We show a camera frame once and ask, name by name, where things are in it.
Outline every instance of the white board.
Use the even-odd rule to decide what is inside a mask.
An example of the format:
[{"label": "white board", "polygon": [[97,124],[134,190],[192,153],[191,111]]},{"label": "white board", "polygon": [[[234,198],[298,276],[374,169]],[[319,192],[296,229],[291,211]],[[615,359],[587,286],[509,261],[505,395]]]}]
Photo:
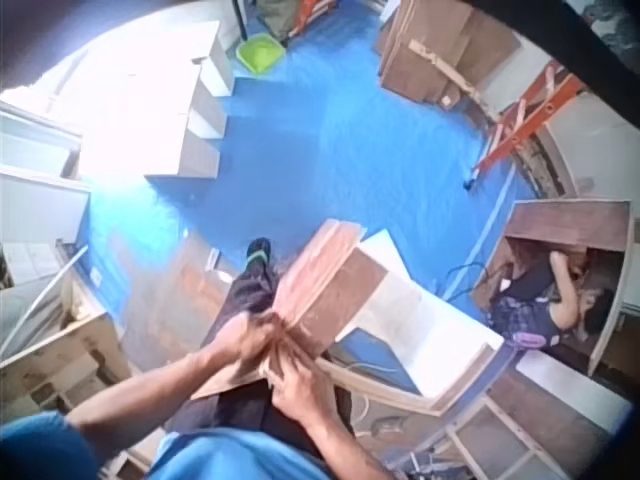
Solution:
[{"label": "white board", "polygon": [[516,370],[612,435],[633,409],[621,396],[540,351],[527,352]]},{"label": "white board", "polygon": [[80,182],[63,179],[30,179],[17,174],[20,170],[0,167],[0,241],[49,245],[55,245],[57,239],[75,242],[89,189]]}]

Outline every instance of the black cable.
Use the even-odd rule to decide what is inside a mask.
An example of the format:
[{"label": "black cable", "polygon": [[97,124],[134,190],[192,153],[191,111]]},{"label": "black cable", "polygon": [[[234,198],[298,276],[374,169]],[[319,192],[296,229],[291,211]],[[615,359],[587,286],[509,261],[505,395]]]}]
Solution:
[{"label": "black cable", "polygon": [[[451,275],[453,272],[457,272],[458,270],[462,270],[463,268],[469,268],[469,267],[474,267],[474,266],[479,266],[482,267],[482,269],[484,270],[485,276],[489,275],[489,272],[487,271],[487,267],[485,266],[484,263],[482,262],[469,262],[469,263],[465,263],[464,265],[459,265],[457,267],[453,267],[452,269],[450,269],[447,274],[444,277],[444,280],[442,281],[442,285],[446,285],[447,280],[449,280],[449,275]],[[437,291],[436,289],[436,296],[440,296],[440,293]]]},{"label": "black cable", "polygon": [[464,290],[459,291],[458,293],[456,293],[455,295],[453,295],[451,298],[449,298],[447,300],[447,302],[451,303],[453,302],[456,298],[464,295],[465,293],[469,293],[471,291],[473,291],[476,287],[479,287],[480,285],[483,285],[485,283],[487,283],[491,278],[495,277],[497,273],[500,273],[502,271],[502,269],[507,266],[509,263],[509,261],[504,262],[502,265],[500,265],[498,268],[496,268],[491,274],[489,274],[489,272],[487,271],[487,268],[484,268],[485,271],[485,277],[480,280],[476,285],[474,285],[473,287],[468,287]]}]

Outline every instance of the green bucket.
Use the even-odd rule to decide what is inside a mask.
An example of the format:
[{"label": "green bucket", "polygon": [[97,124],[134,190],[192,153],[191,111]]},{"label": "green bucket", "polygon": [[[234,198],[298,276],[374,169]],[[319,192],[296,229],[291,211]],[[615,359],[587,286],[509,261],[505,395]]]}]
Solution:
[{"label": "green bucket", "polygon": [[286,53],[273,37],[260,33],[249,37],[236,48],[236,56],[253,73],[269,70]]}]

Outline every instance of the hand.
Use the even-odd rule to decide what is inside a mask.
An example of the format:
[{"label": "hand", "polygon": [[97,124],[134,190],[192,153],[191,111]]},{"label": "hand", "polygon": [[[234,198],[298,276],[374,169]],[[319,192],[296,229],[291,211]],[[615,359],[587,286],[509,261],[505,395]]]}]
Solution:
[{"label": "hand", "polygon": [[242,312],[229,319],[211,343],[226,355],[229,363],[248,361],[265,350],[280,331],[280,318],[273,312]]},{"label": "hand", "polygon": [[271,369],[265,375],[273,385],[275,407],[307,430],[338,420],[335,392],[327,375],[303,351],[281,341],[270,359],[282,377]]}]

